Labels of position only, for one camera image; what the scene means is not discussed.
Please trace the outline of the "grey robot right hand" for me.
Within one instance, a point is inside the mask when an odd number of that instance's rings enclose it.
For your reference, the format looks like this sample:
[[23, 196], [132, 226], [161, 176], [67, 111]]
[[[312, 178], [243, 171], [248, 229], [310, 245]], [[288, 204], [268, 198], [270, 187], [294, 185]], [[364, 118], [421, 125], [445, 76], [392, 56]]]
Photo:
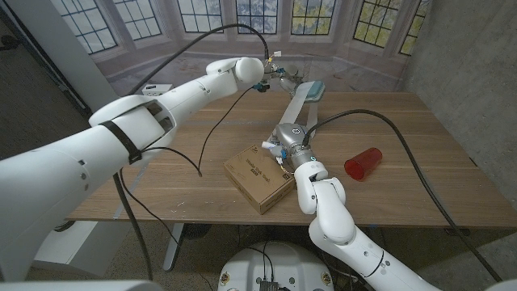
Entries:
[[299, 124], [283, 123], [275, 127], [270, 137], [262, 143], [274, 158], [289, 160], [294, 168], [306, 162], [316, 161], [309, 144], [304, 144], [305, 138], [310, 140], [308, 129]]

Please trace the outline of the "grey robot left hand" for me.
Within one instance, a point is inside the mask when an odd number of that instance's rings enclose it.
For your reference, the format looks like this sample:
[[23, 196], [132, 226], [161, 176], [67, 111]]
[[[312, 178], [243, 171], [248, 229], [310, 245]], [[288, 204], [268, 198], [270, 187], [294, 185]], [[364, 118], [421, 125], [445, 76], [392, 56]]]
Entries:
[[296, 94], [297, 87], [302, 83], [303, 73], [292, 64], [278, 65], [269, 61], [264, 66], [264, 74], [261, 83], [268, 90], [271, 80], [277, 80], [280, 87], [289, 93], [291, 97]]

